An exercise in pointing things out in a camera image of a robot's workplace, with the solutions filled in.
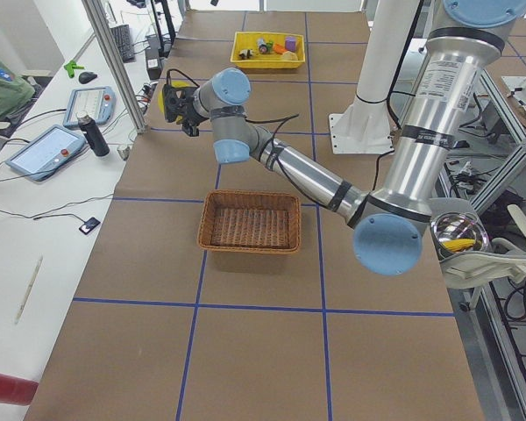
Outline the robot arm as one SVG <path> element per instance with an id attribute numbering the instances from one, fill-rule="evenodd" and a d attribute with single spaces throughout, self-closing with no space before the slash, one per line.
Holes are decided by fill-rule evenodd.
<path id="1" fill-rule="evenodd" d="M 353 230 L 360 264 L 381 275 L 400 275 L 418 262 L 431 219 L 430 192 L 449 151 L 473 90 L 485 67 L 502 54 L 526 1 L 443 1 L 427 37 L 426 65 L 417 78 L 399 141 L 388 137 L 388 79 L 397 73 L 404 44 L 387 36 L 394 6 L 383 1 L 373 25 L 353 103 L 331 116 L 337 153 L 373 153 L 393 161 L 384 183 L 364 192 L 249 121 L 247 76 L 227 68 L 205 83 L 183 88 L 166 82 L 165 118 L 194 137 L 210 122 L 221 164 L 256 160 L 285 177 L 310 201 L 337 213 Z"/>

